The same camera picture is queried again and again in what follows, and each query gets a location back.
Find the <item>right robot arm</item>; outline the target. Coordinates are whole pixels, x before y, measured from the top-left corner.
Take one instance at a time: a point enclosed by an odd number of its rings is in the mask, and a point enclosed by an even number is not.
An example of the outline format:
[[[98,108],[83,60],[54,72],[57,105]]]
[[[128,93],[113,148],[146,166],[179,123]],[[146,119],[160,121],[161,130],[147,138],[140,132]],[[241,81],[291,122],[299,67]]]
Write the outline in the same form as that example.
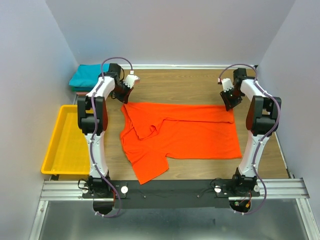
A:
[[[233,71],[233,80],[218,77],[222,85],[220,96],[227,111],[239,105],[243,97],[250,100],[245,126],[248,139],[244,155],[232,179],[225,180],[223,193],[244,196],[257,191],[259,163],[271,135],[277,130],[281,115],[282,100],[261,87],[256,76],[248,76],[245,68]]]

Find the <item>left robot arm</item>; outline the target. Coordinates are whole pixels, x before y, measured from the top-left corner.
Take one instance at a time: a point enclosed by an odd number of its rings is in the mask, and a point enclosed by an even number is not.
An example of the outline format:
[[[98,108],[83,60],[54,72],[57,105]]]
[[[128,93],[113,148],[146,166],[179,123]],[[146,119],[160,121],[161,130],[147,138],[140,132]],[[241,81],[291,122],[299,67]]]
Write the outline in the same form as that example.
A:
[[[109,194],[118,197],[105,160],[104,137],[108,127],[106,99],[112,96],[127,104],[135,82],[140,78],[135,75],[133,67],[129,74],[125,75],[124,69],[117,63],[109,64],[107,71],[104,71],[102,65],[100,70],[93,89],[77,100],[77,124],[84,134],[90,161],[87,186],[82,190],[99,198]]]

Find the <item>orange t shirt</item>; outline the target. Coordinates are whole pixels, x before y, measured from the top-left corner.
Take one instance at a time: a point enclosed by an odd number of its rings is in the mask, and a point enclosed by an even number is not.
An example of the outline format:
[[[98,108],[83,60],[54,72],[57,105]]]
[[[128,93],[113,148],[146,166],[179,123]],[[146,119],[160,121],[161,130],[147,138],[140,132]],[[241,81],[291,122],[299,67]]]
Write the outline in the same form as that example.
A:
[[[141,185],[169,169],[167,158],[242,157],[234,113],[223,105],[129,102],[121,111],[120,142]]]

